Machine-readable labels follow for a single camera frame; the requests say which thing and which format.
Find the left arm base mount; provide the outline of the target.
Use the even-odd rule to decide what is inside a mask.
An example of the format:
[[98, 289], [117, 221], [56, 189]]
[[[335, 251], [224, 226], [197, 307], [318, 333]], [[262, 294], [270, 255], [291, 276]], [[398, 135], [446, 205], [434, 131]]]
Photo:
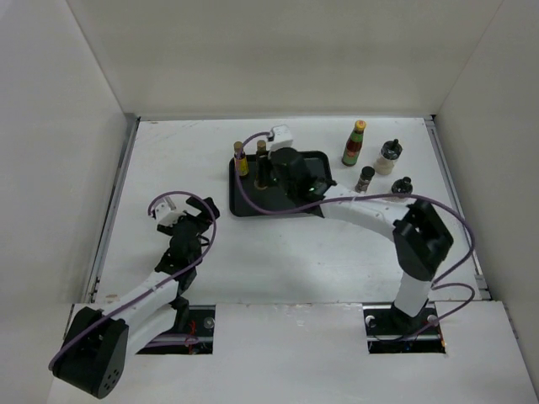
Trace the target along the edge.
[[178, 316], [174, 325], [155, 337], [139, 355], [213, 354], [216, 306], [194, 305]]

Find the green-label chili sauce bottle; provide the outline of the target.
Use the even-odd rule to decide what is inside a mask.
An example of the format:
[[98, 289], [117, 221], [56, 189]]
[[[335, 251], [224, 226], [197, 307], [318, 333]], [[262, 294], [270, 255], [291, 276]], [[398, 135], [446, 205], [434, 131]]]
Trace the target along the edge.
[[352, 167], [357, 163], [363, 144], [365, 130], [366, 122], [364, 120], [357, 120], [344, 147], [341, 161], [345, 166]]

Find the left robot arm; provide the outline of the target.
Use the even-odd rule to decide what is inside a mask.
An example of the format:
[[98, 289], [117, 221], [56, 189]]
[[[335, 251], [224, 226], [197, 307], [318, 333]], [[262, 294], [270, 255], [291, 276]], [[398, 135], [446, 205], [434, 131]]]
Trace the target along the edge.
[[177, 211], [163, 194], [148, 213], [169, 238], [168, 248], [146, 280], [118, 301], [100, 308], [85, 306], [73, 317], [60, 351], [51, 360], [54, 377], [103, 399], [117, 386], [131, 355], [167, 332], [180, 335], [189, 325], [189, 302], [183, 297], [209, 252], [220, 211], [212, 198], [186, 192], [198, 212]]

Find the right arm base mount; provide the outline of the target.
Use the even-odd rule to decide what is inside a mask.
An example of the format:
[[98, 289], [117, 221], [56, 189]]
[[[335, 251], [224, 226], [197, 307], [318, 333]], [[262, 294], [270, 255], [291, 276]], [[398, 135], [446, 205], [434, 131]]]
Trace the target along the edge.
[[364, 306], [367, 348], [370, 354], [444, 354], [445, 343], [434, 306], [427, 305], [408, 318], [391, 305]]

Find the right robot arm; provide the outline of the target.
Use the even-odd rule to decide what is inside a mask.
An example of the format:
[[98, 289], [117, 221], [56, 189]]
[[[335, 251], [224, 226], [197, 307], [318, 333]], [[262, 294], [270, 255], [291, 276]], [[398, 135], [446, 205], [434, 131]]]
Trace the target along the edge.
[[390, 320], [399, 332], [412, 332], [421, 323], [435, 274], [454, 239], [425, 199], [412, 204], [361, 195], [345, 186], [315, 176], [300, 152], [281, 147], [269, 152], [271, 182], [305, 213], [320, 209], [324, 219], [346, 222], [385, 237], [393, 243], [403, 275], [392, 303]]

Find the yellow-label oil bottle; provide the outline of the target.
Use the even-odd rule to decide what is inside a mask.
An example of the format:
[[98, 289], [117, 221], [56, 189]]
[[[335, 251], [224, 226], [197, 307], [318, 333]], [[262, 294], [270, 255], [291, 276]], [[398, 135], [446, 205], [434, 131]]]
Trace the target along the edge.
[[243, 143], [241, 141], [236, 141], [233, 145], [234, 150], [234, 163], [237, 174], [240, 178], [248, 176], [248, 160], [243, 149]]
[[256, 173], [254, 186], [256, 189], [259, 190], [264, 190], [268, 188], [268, 156], [269, 152], [267, 150], [266, 141], [257, 141]]

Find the white shaker black lid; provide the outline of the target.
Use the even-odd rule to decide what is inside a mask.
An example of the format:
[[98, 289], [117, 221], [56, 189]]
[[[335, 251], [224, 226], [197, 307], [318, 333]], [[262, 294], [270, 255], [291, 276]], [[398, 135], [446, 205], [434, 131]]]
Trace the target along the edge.
[[403, 152], [399, 139], [386, 141], [380, 150], [380, 154], [374, 163], [375, 172], [380, 175], [389, 175], [394, 169]]
[[412, 179], [408, 176], [397, 179], [391, 187], [391, 194], [398, 199], [403, 199], [405, 195], [410, 195], [414, 191]]

